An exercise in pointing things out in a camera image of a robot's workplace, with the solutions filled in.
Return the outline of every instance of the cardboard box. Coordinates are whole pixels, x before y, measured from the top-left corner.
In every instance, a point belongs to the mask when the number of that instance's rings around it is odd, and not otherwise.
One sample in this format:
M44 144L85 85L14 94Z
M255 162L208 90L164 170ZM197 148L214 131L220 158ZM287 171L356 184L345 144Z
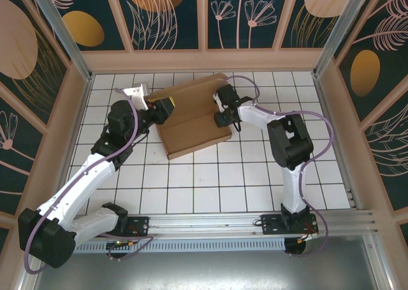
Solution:
M214 113L218 107L212 95L225 83L222 73L155 91L149 99L173 97L175 108L157 131L168 159L174 159L229 140L231 129L218 128Z

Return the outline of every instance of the purple cable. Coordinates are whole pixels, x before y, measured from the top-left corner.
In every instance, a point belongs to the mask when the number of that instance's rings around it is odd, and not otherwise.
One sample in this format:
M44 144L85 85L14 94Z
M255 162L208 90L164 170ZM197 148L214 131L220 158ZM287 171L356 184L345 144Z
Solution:
M280 113L280 112L272 112L270 110L267 110L266 108L260 107L260 106L258 106L256 100L259 98L261 92L259 91L258 85L256 85L256 83L254 81L252 81L250 78L247 78L246 76L243 76L243 75L232 75L232 76L229 76L229 77L225 78L224 81L227 81L230 78L243 78L244 80L250 81L254 85L256 95L255 95L255 98L252 100L252 103L254 104L255 108L257 108L258 110L261 110L262 112L269 113L270 115L276 115L276 116L290 116L290 115L298 115L298 114L302 113L302 114L312 115L312 116L318 117L318 118L322 119L326 123L326 126L327 126L327 128L329 130L329 136L330 136L330 139L329 139L329 142L328 142L327 146L320 153L318 153L318 155L310 158L306 163L304 163L303 166L300 167L300 174L299 174L299 194L300 194L300 197L301 197L302 201L307 206L309 206L310 209L313 210L320 217L320 219L322 220L323 225L324 225L324 230L325 230L325 236L324 236L324 241L323 241L322 245L320 246L320 248L318 248L314 252L310 252L310 253L307 253L307 254L299 254L297 256L303 257L303 256L314 255L314 254L320 252L326 246L327 241L328 241L328 237L329 237L329 227L327 225L326 219L323 217L323 215L320 213L320 211L317 210L316 208L314 208L305 199L305 196L303 195L303 191L302 191L302 178L303 178L303 172L304 172L305 168L307 167L307 165L310 164L312 161L315 161L317 158L323 156L327 151L329 151L330 147L332 147L333 139L334 139L333 126L326 117L324 117L323 115L320 115L319 113L303 111L303 110L294 111L294 112Z
M132 137L130 137L129 141L125 144L125 146L123 146L121 149L119 149L118 151L110 154L109 156L106 156L98 161L96 161L95 163L91 164L89 167L87 167L81 174L79 174L79 176L77 176L76 178L74 178L74 180L72 181L72 183L70 183L70 185L67 186L67 188L65 188L65 190L61 193L61 195L52 203L51 207L45 212L45 214L41 217L41 219L37 222L37 224L35 225L35 227L33 228L33 230L31 231L31 234L27 240L27 245L25 246L25 251L24 251L24 267L25 270L27 271L27 273L29 274L39 274L40 272L42 272L48 265L43 266L42 268L34 271L30 268L29 265L29 251L31 248L31 244L33 243L33 239L38 231L38 229L40 228L40 226L43 224L43 222L45 221L45 219L51 214L51 212L54 210L53 208L55 208L59 202L61 202L61 200L63 199L63 197L65 197L65 195L68 193L69 190L71 190L71 188L86 174L88 174L88 172L90 172L94 167L96 167L97 165L99 165L100 163L107 161L113 157L115 157L116 155L122 153L123 151L125 151L133 142L133 140L136 138L136 133L138 131L138 117L137 117L137 111L135 106L132 103L131 98L124 93L123 90L115 88L114 91L118 92L119 94L123 94L126 98L126 100L128 101L128 103L130 104L131 108L132 108L132 112L133 115L135 116L135 129L133 130L133 134Z

